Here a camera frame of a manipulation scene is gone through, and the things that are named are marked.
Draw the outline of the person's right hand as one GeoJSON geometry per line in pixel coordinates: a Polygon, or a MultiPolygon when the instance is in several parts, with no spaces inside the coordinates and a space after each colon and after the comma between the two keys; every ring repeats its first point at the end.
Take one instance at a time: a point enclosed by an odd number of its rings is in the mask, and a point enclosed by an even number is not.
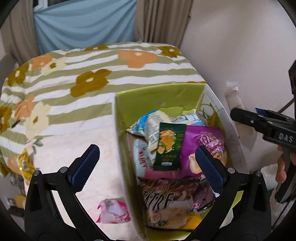
{"type": "MultiPolygon", "coordinates": [[[[290,158],[292,163],[295,165],[296,164],[296,154],[294,152],[290,153],[290,158]]],[[[285,161],[283,159],[283,154],[278,158],[277,161],[277,172],[276,172],[276,177],[275,180],[277,183],[281,184],[286,180],[287,174],[285,171],[285,161]]]]}

